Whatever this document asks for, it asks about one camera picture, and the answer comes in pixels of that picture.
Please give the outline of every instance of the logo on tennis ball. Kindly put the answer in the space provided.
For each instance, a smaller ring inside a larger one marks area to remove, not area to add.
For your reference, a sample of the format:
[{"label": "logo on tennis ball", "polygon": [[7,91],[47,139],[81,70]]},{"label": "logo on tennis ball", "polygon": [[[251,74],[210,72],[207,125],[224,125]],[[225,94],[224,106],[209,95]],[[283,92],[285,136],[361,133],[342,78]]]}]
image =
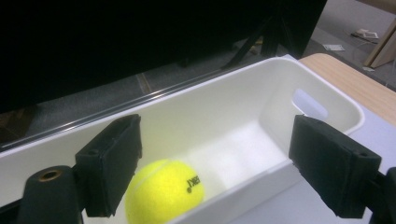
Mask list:
[{"label": "logo on tennis ball", "polygon": [[195,177],[188,179],[187,180],[187,184],[189,185],[189,187],[187,188],[187,192],[191,193],[192,192],[192,188],[194,186],[197,186],[199,183],[201,183],[201,181],[199,180],[198,175],[196,175]]}]

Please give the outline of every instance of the white plastic bin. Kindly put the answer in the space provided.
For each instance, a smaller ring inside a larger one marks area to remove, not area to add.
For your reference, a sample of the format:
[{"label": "white plastic bin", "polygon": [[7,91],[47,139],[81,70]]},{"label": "white plastic bin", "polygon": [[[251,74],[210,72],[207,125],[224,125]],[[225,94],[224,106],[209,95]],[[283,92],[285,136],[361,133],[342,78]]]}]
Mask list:
[{"label": "white plastic bin", "polygon": [[[172,223],[226,223],[301,180],[288,159],[296,114],[323,119],[343,133],[358,129],[360,108],[297,61],[274,58],[186,90],[0,154],[0,206],[22,196],[25,180],[75,154],[112,120],[139,114],[142,167],[159,159],[192,166],[205,200]],[[112,218],[126,223],[124,204]]]}]

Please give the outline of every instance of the screw hole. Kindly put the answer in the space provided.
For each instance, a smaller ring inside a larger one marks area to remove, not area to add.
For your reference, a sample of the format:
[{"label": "screw hole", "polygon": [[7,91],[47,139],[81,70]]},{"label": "screw hole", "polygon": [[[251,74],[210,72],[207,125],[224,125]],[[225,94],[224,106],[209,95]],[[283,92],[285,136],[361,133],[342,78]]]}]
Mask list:
[{"label": "screw hole", "polygon": [[59,170],[51,170],[51,171],[47,171],[46,173],[44,173],[43,175],[41,175],[38,180],[40,182],[47,182],[47,181],[51,181],[53,179],[58,178],[60,175],[62,174],[61,171]]}]

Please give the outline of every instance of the floor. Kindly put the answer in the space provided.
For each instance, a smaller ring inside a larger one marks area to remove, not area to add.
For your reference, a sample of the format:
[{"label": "floor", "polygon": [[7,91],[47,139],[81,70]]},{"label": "floor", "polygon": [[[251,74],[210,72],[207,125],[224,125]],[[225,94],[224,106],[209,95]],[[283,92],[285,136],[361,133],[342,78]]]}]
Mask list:
[{"label": "floor", "polygon": [[[350,15],[348,8],[355,10],[356,15]],[[376,18],[376,20],[367,22],[367,19],[357,16],[362,13],[372,16],[376,13],[376,16],[372,17]],[[304,56],[314,53],[331,54],[361,71],[366,76],[396,91],[396,68],[392,68],[393,63],[390,62],[378,67],[373,72],[363,70],[362,62],[374,46],[363,44],[360,40],[354,39],[349,35],[350,32],[360,28],[366,28],[382,35],[393,19],[394,15],[356,1],[329,0],[312,34]],[[243,42],[235,43],[233,49],[219,52],[217,55],[211,55],[199,61],[190,62],[187,66],[178,63],[169,64],[137,76],[109,83],[100,88],[39,104],[35,112],[35,118],[25,137],[20,142],[0,144],[0,151],[2,148],[4,150],[15,147],[32,139],[72,128],[89,121],[93,117],[100,118],[125,106],[133,105],[136,100],[144,100],[145,97],[156,91],[161,91],[186,81],[194,81],[199,76],[209,76],[211,73],[219,71],[223,65],[230,61],[242,44]],[[323,48],[323,44],[341,44],[346,50],[327,51]],[[251,50],[241,65],[260,60],[257,50]],[[285,53],[287,52],[279,48],[280,55]]]}]

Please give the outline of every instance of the yellow tennis ball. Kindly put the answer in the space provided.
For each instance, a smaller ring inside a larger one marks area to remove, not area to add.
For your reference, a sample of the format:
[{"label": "yellow tennis ball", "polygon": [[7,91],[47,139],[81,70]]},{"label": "yellow tennis ball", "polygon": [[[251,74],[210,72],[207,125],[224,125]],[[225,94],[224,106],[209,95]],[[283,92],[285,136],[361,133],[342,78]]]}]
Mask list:
[{"label": "yellow tennis ball", "polygon": [[204,198],[204,187],[184,162],[161,160],[143,167],[134,176],[125,197],[130,224],[157,224],[198,205]]}]

